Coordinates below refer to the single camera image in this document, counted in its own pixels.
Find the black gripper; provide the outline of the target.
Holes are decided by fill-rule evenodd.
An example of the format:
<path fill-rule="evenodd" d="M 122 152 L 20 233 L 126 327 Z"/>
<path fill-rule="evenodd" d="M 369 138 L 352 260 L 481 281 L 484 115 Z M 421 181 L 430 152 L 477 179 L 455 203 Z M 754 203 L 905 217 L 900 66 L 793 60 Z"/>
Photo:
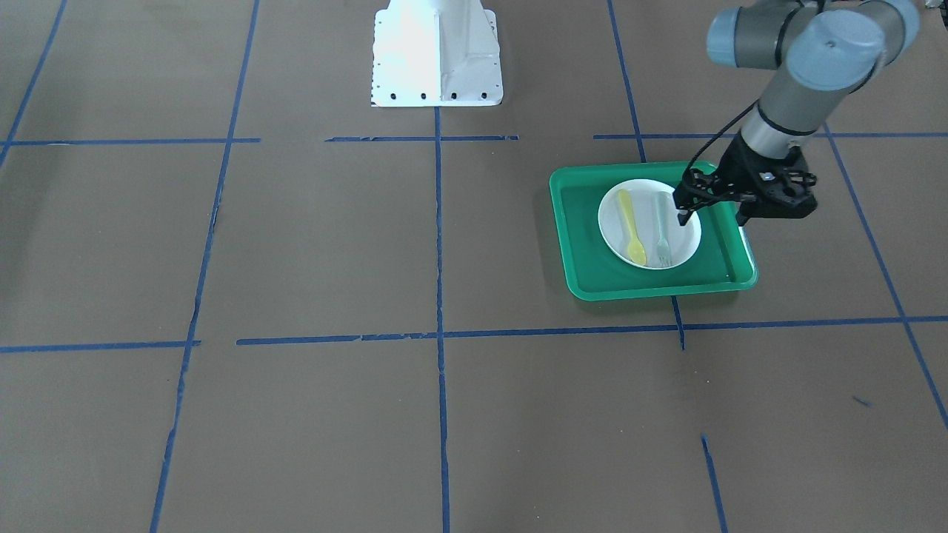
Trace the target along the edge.
<path fill-rule="evenodd" d="M 736 136 L 715 172 L 683 172 L 672 199 L 682 227 L 721 200 L 738 203 L 735 222 L 744 227 L 754 218 L 807 217 L 818 206 L 812 191 L 817 180 L 800 147 L 792 147 L 784 158 L 768 158 Z"/>

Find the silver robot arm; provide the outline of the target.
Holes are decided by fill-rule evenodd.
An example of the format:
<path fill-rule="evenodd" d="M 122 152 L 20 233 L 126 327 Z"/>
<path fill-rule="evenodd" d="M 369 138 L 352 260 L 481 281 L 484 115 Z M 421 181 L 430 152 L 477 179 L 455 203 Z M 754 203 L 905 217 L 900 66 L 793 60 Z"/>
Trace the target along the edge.
<path fill-rule="evenodd" d="M 803 148 L 839 104 L 905 54 L 921 29 L 911 1 L 758 1 L 722 10 L 707 33 L 715 64 L 771 70 L 761 97 L 734 119 L 739 129 L 712 172 L 688 163 L 674 193 L 678 222 L 735 203 L 754 218 L 813 213 L 818 181 Z"/>

